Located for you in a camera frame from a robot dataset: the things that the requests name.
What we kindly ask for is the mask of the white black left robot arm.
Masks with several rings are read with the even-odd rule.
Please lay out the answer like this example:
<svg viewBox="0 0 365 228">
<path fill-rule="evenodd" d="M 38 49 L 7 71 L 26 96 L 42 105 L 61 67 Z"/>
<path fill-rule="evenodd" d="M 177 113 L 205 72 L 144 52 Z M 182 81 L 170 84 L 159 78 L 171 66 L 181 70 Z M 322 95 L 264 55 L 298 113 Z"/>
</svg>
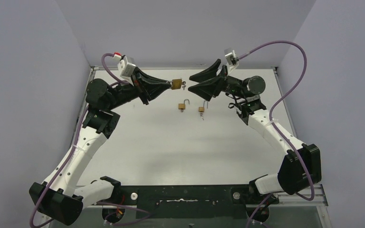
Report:
<svg viewBox="0 0 365 228">
<path fill-rule="evenodd" d="M 84 187 L 77 183 L 98 149 L 110 138 L 120 115 L 114 109 L 134 99 L 147 105 L 166 90 L 182 89 L 185 82 L 178 78 L 159 79 L 135 67 L 109 84 L 95 78 L 86 87 L 86 108 L 77 122 L 74 140 L 64 158 L 41 183 L 29 189 L 34 203 L 29 224 L 34 227 L 37 213 L 49 221 L 73 224 L 82 210 L 102 200 L 115 203 L 121 198 L 120 182 L 107 176 Z"/>
</svg>

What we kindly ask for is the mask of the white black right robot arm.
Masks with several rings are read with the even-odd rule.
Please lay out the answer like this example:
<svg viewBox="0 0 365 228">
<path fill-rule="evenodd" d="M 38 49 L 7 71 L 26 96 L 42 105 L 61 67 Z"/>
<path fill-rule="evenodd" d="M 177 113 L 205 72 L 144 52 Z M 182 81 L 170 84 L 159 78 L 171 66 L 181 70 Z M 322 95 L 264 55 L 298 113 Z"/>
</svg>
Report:
<svg viewBox="0 0 365 228">
<path fill-rule="evenodd" d="M 262 202 L 269 193 L 293 195 L 319 183 L 322 180 L 319 148 L 297 139 L 270 116 L 270 110 L 260 99 L 266 88 L 265 80 L 260 76 L 238 79 L 228 72 L 228 66 L 221 65 L 218 59 L 209 68 L 189 77 L 196 84 L 188 90 L 208 102 L 220 93 L 234 99 L 229 108 L 235 109 L 238 117 L 258 132 L 282 160 L 276 174 L 267 174 L 249 183 L 250 200 Z"/>
</svg>

